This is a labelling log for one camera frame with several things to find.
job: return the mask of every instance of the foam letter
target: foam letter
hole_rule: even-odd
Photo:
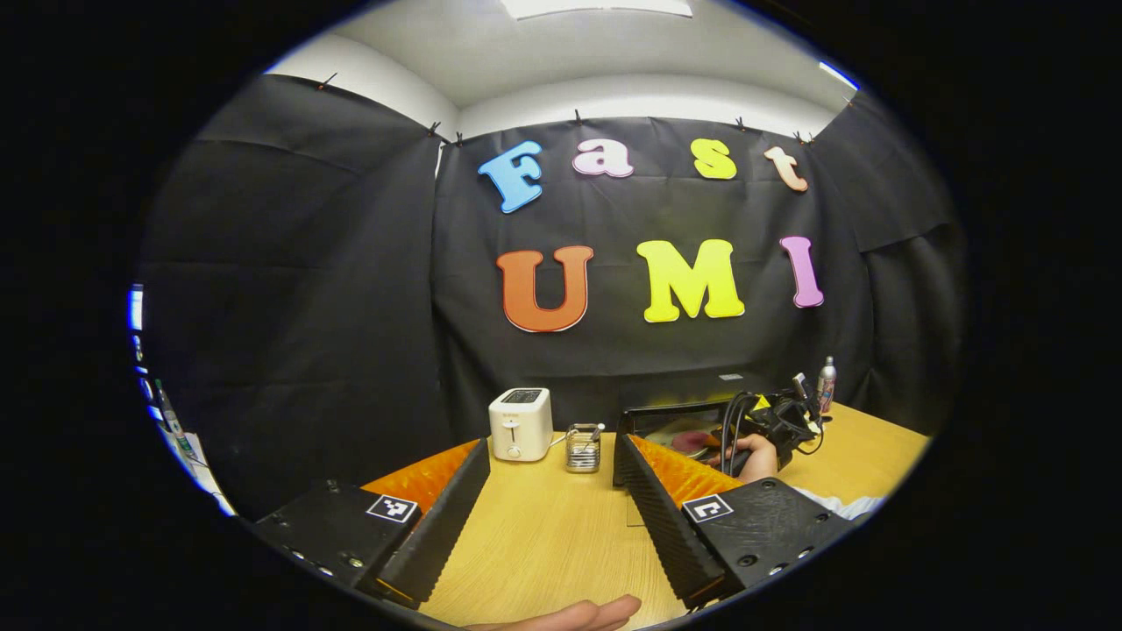
[[[732,180],[736,175],[736,163],[728,157],[728,147],[720,140],[698,138],[690,143],[693,152],[693,167],[709,180]]]
[[[783,237],[779,240],[779,245],[791,257],[791,269],[794,272],[794,305],[806,309],[826,302],[826,296],[815,280],[815,266],[810,262],[810,239]]]
[[[585,140],[577,145],[577,150],[583,153],[572,158],[572,167],[585,175],[607,173],[613,177],[627,177],[635,173],[635,167],[627,163],[627,146],[618,140]]]
[[[542,253],[508,252],[498,257],[503,269],[503,311],[515,327],[532,333],[563,331],[573,327],[588,310],[588,269],[592,248],[570,246],[553,253],[564,272],[564,300],[557,309],[537,307],[537,264]]]
[[[735,318],[744,314],[744,303],[736,296],[730,255],[733,245],[708,239],[698,248],[691,268],[670,241],[644,241],[635,248],[646,259],[651,274],[651,307],[643,312],[647,322],[673,322],[678,308],[670,301],[670,290],[690,318],[697,318],[701,299],[709,289],[705,314],[710,318]]]
[[[775,163],[775,170],[779,171],[779,176],[783,179],[783,183],[791,188],[792,191],[806,191],[809,184],[802,177],[794,174],[793,166],[799,164],[794,162],[794,158],[783,153],[782,147],[772,147],[764,152],[764,157]]]
[[[527,184],[524,177],[537,180],[542,176],[542,167],[532,157],[542,153],[542,146],[533,140],[519,143],[508,152],[504,152],[485,162],[479,167],[479,174],[486,173],[503,194],[503,212],[511,213],[542,194],[537,184]]]

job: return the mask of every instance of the blue letter f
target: blue letter f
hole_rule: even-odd
[[[542,146],[533,140],[525,140],[508,152],[485,162],[479,167],[479,173],[490,176],[491,182],[503,194],[503,212],[511,213],[542,194],[542,188],[537,184],[527,184],[524,177],[530,176],[537,180],[542,176],[542,167],[532,157],[542,152]]]

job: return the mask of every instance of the spray can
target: spray can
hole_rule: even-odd
[[[164,421],[167,422],[168,429],[172,430],[172,436],[175,437],[175,442],[178,443],[180,450],[183,455],[188,458],[195,457],[195,450],[191,448],[191,442],[187,440],[187,435],[184,433],[183,427],[180,426],[180,419],[175,417],[175,411],[172,410],[172,402],[167,400],[167,394],[164,393],[164,385],[156,381],[156,392],[159,394],[159,406],[164,411]]]
[[[834,357],[826,358],[826,365],[818,373],[818,406],[822,413],[830,411],[830,402],[834,401],[834,386],[838,378],[837,368],[834,367]]]

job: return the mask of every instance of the ceiling light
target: ceiling light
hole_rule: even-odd
[[[849,88],[853,88],[854,90],[858,90],[856,83],[854,83],[854,82],[849,81],[848,79],[846,79],[845,75],[842,74],[840,72],[838,72],[838,71],[831,68],[830,66],[826,65],[826,62],[818,62],[818,67],[825,70],[831,76],[834,76],[834,79],[837,79],[838,81],[840,81],[842,83],[845,83]]]
[[[693,11],[686,0],[499,0],[506,12],[516,20],[588,9],[634,9],[692,18]]]

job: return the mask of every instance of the white sleeve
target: white sleeve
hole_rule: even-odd
[[[804,488],[799,488],[798,486],[792,486],[791,488],[794,488],[799,493],[802,493],[807,497],[810,497],[815,502],[818,502],[826,509],[834,511],[835,513],[838,514],[838,516],[843,516],[848,520],[852,520],[862,513],[867,513],[876,509],[877,506],[881,505],[881,502],[884,501],[884,497],[858,497],[857,500],[854,500],[848,504],[843,504],[842,500],[837,497],[820,497]]]

